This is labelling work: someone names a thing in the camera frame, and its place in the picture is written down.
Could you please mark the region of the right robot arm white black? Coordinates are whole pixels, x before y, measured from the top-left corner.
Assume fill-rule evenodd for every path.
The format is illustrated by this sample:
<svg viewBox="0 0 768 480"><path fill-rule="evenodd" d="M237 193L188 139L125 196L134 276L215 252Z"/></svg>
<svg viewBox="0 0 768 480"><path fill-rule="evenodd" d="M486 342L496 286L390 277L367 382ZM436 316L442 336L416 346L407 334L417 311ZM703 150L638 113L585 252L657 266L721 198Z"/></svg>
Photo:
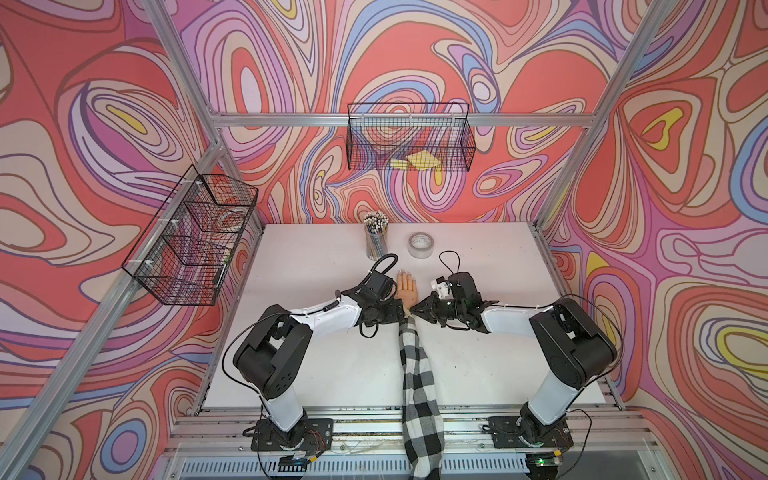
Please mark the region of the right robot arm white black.
<svg viewBox="0 0 768 480"><path fill-rule="evenodd" d="M440 277L429 295L409 308L443 328L452 321L483 334L514 334L537 340L549 367L533 398L523 404L515 432L533 444L565 419L582 391L608 373L617 347L578 302L565 296L541 306L486 300L468 272Z"/></svg>

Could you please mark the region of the mannequin hand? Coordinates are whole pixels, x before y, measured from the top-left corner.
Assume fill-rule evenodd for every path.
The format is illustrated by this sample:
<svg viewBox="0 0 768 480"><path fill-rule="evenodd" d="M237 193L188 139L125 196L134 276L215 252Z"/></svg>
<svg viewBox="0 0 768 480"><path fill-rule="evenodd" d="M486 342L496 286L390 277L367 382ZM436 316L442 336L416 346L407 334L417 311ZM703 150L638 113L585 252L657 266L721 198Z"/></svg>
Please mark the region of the mannequin hand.
<svg viewBox="0 0 768 480"><path fill-rule="evenodd" d="M408 317L411 309L420 300L418 286L413 275L407 271L400 271L397 275L396 298L402 302L404 315Z"/></svg>

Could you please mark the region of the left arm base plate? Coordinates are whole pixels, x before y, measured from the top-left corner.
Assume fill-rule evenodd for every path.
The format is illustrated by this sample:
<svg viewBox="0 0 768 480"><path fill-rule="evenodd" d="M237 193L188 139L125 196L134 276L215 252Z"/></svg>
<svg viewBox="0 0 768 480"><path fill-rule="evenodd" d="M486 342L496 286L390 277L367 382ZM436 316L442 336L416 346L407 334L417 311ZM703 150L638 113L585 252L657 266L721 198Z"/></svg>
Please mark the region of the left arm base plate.
<svg viewBox="0 0 768 480"><path fill-rule="evenodd" d="M270 419L259 420L251 437L254 452L318 453L332 446L334 421L331 418L300 420L287 432L280 430Z"/></svg>

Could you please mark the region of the plaid sleeved forearm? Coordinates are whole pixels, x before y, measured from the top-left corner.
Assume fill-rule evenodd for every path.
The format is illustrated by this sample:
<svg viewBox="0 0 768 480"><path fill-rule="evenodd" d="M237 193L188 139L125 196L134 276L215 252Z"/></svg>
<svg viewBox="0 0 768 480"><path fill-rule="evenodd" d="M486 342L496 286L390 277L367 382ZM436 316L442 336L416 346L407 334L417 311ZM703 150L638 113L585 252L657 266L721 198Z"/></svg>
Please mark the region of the plaid sleeved forearm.
<svg viewBox="0 0 768 480"><path fill-rule="evenodd" d="M399 325L402 381L402 436L410 479L440 479L445 448L444 422L430 359L415 319Z"/></svg>

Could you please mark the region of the yellow sticky notes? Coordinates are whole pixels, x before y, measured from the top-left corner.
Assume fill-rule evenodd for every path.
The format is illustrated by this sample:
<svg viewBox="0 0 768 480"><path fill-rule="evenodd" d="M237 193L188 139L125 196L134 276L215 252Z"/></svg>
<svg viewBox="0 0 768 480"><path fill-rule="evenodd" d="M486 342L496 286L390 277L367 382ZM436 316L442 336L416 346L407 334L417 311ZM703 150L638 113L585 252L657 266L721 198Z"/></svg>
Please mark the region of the yellow sticky notes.
<svg viewBox="0 0 768 480"><path fill-rule="evenodd" d="M395 170L426 171L441 167L441 160L427 150L406 155L403 159L391 158L388 166Z"/></svg>

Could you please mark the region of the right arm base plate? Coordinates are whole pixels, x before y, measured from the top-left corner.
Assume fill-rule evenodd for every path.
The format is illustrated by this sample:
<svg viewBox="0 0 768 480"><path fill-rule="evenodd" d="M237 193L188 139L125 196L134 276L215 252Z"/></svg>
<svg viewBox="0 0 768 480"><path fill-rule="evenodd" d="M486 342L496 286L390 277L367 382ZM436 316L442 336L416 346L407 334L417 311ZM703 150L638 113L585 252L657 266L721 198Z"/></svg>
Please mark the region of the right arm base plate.
<svg viewBox="0 0 768 480"><path fill-rule="evenodd" d="M549 449L567 451L574 441L562 416L553 424L541 424L534 416L496 416L481 425L497 449Z"/></svg>

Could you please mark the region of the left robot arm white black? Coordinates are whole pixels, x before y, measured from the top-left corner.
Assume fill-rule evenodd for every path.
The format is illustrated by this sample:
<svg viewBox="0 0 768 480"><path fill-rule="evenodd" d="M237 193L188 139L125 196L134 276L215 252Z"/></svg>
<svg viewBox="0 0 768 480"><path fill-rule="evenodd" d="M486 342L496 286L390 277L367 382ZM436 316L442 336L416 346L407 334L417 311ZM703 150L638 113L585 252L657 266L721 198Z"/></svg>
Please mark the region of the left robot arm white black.
<svg viewBox="0 0 768 480"><path fill-rule="evenodd" d="M400 288L390 276L369 272L358 285L338 291L325 304L289 310L269 306L245 332L232 364L245 385L259 395L271 426L287 435L302 429L306 412L298 402L296 380L310 342L338 331L378 329L405 319L397 297Z"/></svg>

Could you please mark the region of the clear tape roll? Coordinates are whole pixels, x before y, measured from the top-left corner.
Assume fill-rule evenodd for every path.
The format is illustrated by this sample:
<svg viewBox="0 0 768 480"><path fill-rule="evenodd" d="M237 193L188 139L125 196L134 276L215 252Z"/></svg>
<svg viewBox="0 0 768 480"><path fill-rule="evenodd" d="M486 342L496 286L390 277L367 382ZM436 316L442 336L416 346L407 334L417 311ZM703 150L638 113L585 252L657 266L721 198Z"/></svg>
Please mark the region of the clear tape roll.
<svg viewBox="0 0 768 480"><path fill-rule="evenodd" d="M434 238L426 232L415 232L408 238L408 252L416 259L429 258L434 251Z"/></svg>

